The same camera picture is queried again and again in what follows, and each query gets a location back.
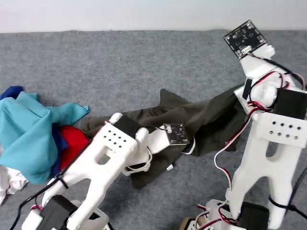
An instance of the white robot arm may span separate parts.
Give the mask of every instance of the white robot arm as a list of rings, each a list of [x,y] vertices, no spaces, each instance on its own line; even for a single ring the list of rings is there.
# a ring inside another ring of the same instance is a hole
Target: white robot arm
[[[62,226],[68,230],[102,230],[105,226],[107,228],[108,217],[98,209],[107,189],[120,173],[130,175],[147,171],[152,154],[170,145],[167,131],[171,132],[164,127],[157,128],[149,134],[148,129],[140,127],[138,123],[120,113],[114,114],[63,174],[61,181],[57,181],[45,191],[43,210],[32,210],[23,223],[22,230],[61,230]],[[108,161],[99,163],[106,155]],[[142,163],[144,165],[139,168],[131,167]],[[90,179],[91,182],[86,199],[82,203],[74,203],[78,207],[71,205],[64,197],[57,196],[65,187],[83,179]],[[68,215],[68,219],[63,218],[65,223],[61,222],[61,217],[57,214],[62,211]],[[98,217],[91,219],[93,213]]]

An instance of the blue cloth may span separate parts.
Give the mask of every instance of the blue cloth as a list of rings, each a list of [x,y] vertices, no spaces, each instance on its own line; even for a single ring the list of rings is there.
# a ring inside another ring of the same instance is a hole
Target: blue cloth
[[[16,99],[21,91],[23,91],[24,88],[22,86],[16,85],[16,86],[10,86],[3,94],[0,95],[0,100],[7,97],[12,97]],[[52,125],[52,137],[56,143],[57,149],[58,149],[58,157],[54,165],[51,167],[50,170],[50,177],[55,176],[59,173],[59,166],[60,166],[60,157],[61,152],[68,147],[68,144],[66,143],[65,139],[62,137],[59,127],[55,124]]]
[[[0,95],[0,100],[6,97],[16,99],[21,91],[24,91],[24,88],[20,85],[10,86],[3,94]]]
[[[52,124],[72,125],[89,112],[88,106],[66,103],[44,107],[36,93],[21,92],[17,99],[0,101],[0,164],[18,169],[30,182],[41,184],[58,155]]]
[[[61,153],[64,149],[68,147],[68,144],[64,137],[61,135],[59,131],[59,127],[56,124],[52,124],[52,137],[54,139],[54,142],[56,143],[57,149],[58,149],[58,157],[56,162],[53,164],[50,170],[50,177],[54,177],[57,175],[60,171],[60,163],[61,163]]]

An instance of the light blue shirt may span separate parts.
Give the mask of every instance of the light blue shirt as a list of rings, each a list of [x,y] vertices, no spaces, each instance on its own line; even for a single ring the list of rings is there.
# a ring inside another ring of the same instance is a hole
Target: light blue shirt
[[[45,107],[36,93],[0,100],[0,144],[5,149],[0,164],[20,170],[32,183],[45,182],[58,155],[52,123],[72,125],[88,112],[88,106],[76,103]]]

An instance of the circuit board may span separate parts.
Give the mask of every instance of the circuit board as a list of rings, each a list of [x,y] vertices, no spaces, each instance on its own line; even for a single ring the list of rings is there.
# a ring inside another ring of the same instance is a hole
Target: circuit board
[[[183,124],[163,124],[166,128],[167,137],[170,145],[187,145],[189,140]]]
[[[253,52],[267,43],[267,40],[251,20],[243,23],[223,38],[239,59],[244,58],[248,52]]]

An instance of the cable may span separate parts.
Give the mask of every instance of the cable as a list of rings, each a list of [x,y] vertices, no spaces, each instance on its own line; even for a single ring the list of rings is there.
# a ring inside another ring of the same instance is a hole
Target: cable
[[[150,162],[153,159],[152,151],[150,150],[150,148],[148,146],[147,146],[147,149],[148,149],[149,160],[146,162],[146,164],[144,166],[142,166],[142,167],[140,167],[138,169],[131,168],[130,166],[127,166],[127,168],[130,169],[131,171],[142,170],[142,169],[146,168],[148,166],[148,164],[150,164]]]
[[[276,67],[279,67],[281,68],[282,70],[286,71],[287,74],[291,74],[292,77],[294,77],[294,79],[296,79],[300,84],[302,84],[302,89],[307,89],[306,85],[305,85],[305,81],[303,81],[296,73],[293,73],[291,70],[289,70],[288,68],[286,68],[285,66],[273,61],[273,60],[270,60],[270,59],[267,59],[267,58],[264,58],[264,57],[258,57],[252,53],[247,53],[248,55],[250,55],[251,57],[254,57],[254,58],[258,58],[260,60],[264,60],[266,62],[268,62],[269,64],[271,65],[274,65]]]
[[[56,175],[54,181],[52,181],[50,184],[48,184],[45,188],[39,190],[37,193],[35,193],[33,196],[30,196],[29,198],[27,198],[26,200],[24,200],[18,207],[18,211],[17,211],[17,217],[14,221],[14,223],[12,224],[12,226],[10,227],[10,230],[13,230],[19,219],[20,219],[20,215],[21,215],[21,210],[22,208],[29,203],[31,200],[33,199],[37,199],[37,197],[39,195],[41,195],[42,193],[44,193],[45,191],[47,191],[49,188],[51,188],[53,185],[55,185],[58,181],[62,181],[62,176],[64,175],[64,173],[68,170],[68,168],[76,161],[76,159],[83,153],[83,151],[92,143],[92,141],[89,141],[81,150],[80,152],[72,159],[72,161],[58,174]]]
[[[293,198],[295,197],[297,190],[299,188],[299,186],[301,185],[304,177],[307,175],[307,167],[302,171],[302,173],[300,174],[300,176],[298,177],[294,187],[293,187],[293,191],[291,193],[290,199],[289,199],[289,205],[291,205]]]
[[[227,224],[236,224],[236,220],[235,219],[232,219],[232,218],[228,218],[226,217],[222,212],[221,212],[221,209],[222,207],[228,202],[228,200],[225,200],[221,205],[218,206],[218,212],[220,214],[220,217],[222,219],[222,221],[224,221],[225,223]]]
[[[207,227],[211,226],[212,224],[215,224],[216,222],[219,222],[219,221],[221,221],[221,220],[222,220],[222,219],[215,219],[215,220],[212,220],[212,221],[210,221],[209,223],[200,226],[200,228],[199,228],[198,230],[204,230],[205,228],[207,228]]]
[[[295,205],[288,205],[288,206],[286,206],[286,205],[278,204],[277,202],[275,202],[275,201],[272,199],[271,196],[269,196],[269,201],[270,201],[273,205],[275,205],[275,206],[277,206],[277,207],[279,207],[279,208],[284,208],[284,209],[286,209],[287,211],[290,210],[290,211],[296,212],[297,214],[301,215],[303,218],[307,219],[307,215],[306,215],[304,212],[302,212],[301,210],[299,210]]]
[[[304,78],[302,75],[298,74],[298,73],[294,73],[294,74],[297,75],[297,76],[301,79],[302,85],[305,85],[305,86],[306,86],[305,78]]]
[[[10,230],[13,230],[13,229],[16,227],[16,225],[17,225],[17,223],[18,223],[18,221],[19,221],[20,215],[21,215],[21,209],[22,209],[27,203],[29,203],[31,200],[33,200],[36,196],[42,194],[43,192],[45,192],[46,190],[48,190],[49,188],[51,188],[56,182],[58,182],[57,178],[56,178],[53,182],[51,182],[50,184],[48,184],[45,188],[41,189],[40,191],[38,191],[37,193],[35,193],[33,196],[27,198],[25,201],[23,201],[23,202],[19,205],[19,207],[18,207],[18,212],[17,212],[17,217],[16,217],[14,223],[12,224],[12,226],[10,227]]]
[[[206,211],[206,212],[202,212],[200,213],[196,218],[195,218],[195,227],[197,227],[197,224],[198,224],[198,219],[204,215],[207,215],[209,214],[209,211]]]
[[[197,207],[204,210],[204,211],[207,211],[207,208],[204,205],[197,204]]]
[[[229,183],[229,189],[231,190],[232,189],[232,186],[231,186],[231,176],[229,174],[229,172],[225,169],[225,168],[222,168],[220,166],[218,166],[217,162],[216,162],[216,159],[217,159],[217,156],[223,152],[225,149],[227,149],[234,141],[235,139],[237,139],[238,136],[241,135],[241,133],[245,130],[245,128],[248,126],[249,124],[249,121],[250,121],[250,118],[251,118],[251,115],[255,112],[255,111],[268,111],[267,109],[262,109],[262,108],[254,108],[252,109],[249,114],[248,114],[248,118],[246,120],[246,122],[243,124],[243,126],[241,127],[241,129],[235,134],[233,135],[233,137],[226,143],[226,145],[221,149],[219,150],[215,156],[214,156],[214,164],[215,164],[215,167],[218,168],[219,170],[223,171],[225,173],[225,175],[227,176],[227,179],[228,179],[228,183]]]
[[[258,107],[258,108],[265,108],[265,106],[261,105],[260,103],[254,101],[251,99],[251,91],[252,89],[258,85],[259,83],[261,83],[262,81],[264,81],[265,79],[267,79],[269,76],[271,76],[272,74],[274,73],[278,73],[279,74],[279,78],[281,79],[281,86],[280,88],[283,87],[283,75],[279,72],[276,72],[276,71],[271,71],[269,73],[267,73],[266,75],[264,75],[263,77],[261,77],[258,81],[256,81],[251,87],[250,87],[250,90],[249,90],[249,94],[248,94],[248,97],[249,97],[249,102],[248,103],[252,103],[255,107]]]
[[[277,202],[275,202],[271,196],[269,196],[269,201],[277,206],[277,207],[280,207],[280,208],[284,208],[286,209],[286,213],[288,212],[288,210],[290,211],[293,211],[293,212],[296,212],[297,214],[301,215],[303,218],[307,219],[307,215],[302,212],[301,210],[299,210],[295,205],[292,205],[292,201],[293,201],[293,198],[295,197],[296,193],[297,193],[297,190],[299,188],[299,186],[301,185],[304,177],[307,175],[307,167],[302,171],[302,173],[300,174],[300,176],[298,177],[294,187],[293,187],[293,191],[291,193],[291,196],[290,196],[290,199],[289,199],[289,203],[287,206],[285,205],[281,205],[281,204],[278,204]]]

